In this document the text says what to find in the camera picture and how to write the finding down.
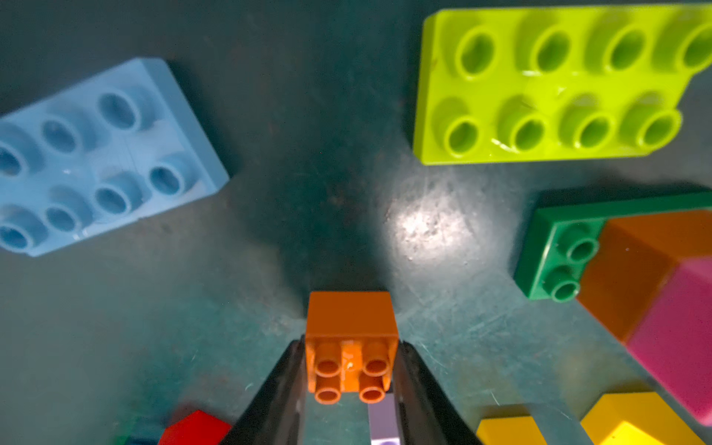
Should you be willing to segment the orange lego brick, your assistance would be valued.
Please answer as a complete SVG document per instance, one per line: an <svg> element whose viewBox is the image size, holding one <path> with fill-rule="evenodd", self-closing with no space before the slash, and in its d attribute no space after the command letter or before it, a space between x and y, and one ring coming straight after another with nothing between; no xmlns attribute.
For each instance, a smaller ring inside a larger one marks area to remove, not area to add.
<svg viewBox="0 0 712 445"><path fill-rule="evenodd" d="M387 291L313 291L304 336L308 391L322 405L346 393L383 401L400 342Z"/></svg>
<svg viewBox="0 0 712 445"><path fill-rule="evenodd" d="M675 270L711 255L711 212L612 219L580 280L577 302L625 344Z"/></svg>

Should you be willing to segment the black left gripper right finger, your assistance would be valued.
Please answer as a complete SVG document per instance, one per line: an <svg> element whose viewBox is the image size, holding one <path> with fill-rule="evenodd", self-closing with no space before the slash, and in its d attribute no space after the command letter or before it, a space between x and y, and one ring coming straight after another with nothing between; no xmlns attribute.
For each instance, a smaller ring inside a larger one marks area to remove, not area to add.
<svg viewBox="0 0 712 445"><path fill-rule="evenodd" d="M393 366L393 394L403 444L481 445L415 346L405 341Z"/></svg>

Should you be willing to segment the purple lego brick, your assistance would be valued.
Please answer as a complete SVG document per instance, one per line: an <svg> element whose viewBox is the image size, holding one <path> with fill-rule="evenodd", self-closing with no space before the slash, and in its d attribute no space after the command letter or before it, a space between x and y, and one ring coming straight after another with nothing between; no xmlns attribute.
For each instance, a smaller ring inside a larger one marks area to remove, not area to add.
<svg viewBox="0 0 712 445"><path fill-rule="evenodd" d="M387 393L381 402L368 405L372 445L401 444L396 408L392 393Z"/></svg>

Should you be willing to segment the pink lego brick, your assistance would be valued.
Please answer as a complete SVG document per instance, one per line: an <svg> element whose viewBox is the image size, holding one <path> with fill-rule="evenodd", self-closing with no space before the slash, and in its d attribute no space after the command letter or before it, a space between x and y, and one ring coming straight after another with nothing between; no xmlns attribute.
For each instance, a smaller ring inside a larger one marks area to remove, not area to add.
<svg viewBox="0 0 712 445"><path fill-rule="evenodd" d="M682 263L627 343L696 421L711 425L711 259Z"/></svg>

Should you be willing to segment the dark green lego plate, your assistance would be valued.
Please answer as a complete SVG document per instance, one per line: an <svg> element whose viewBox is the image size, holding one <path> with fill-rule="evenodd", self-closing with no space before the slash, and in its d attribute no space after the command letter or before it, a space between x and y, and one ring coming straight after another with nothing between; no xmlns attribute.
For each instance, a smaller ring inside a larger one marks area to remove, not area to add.
<svg viewBox="0 0 712 445"><path fill-rule="evenodd" d="M574 300L608 221L710 208L709 191L539 208L528 226L515 283L529 300Z"/></svg>

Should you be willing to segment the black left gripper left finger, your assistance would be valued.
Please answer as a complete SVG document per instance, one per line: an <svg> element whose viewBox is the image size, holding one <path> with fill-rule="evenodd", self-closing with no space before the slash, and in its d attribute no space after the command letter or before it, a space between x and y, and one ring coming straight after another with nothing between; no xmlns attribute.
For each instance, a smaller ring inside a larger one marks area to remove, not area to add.
<svg viewBox="0 0 712 445"><path fill-rule="evenodd" d="M303 339L293 340L221 445L299 445L307 392Z"/></svg>

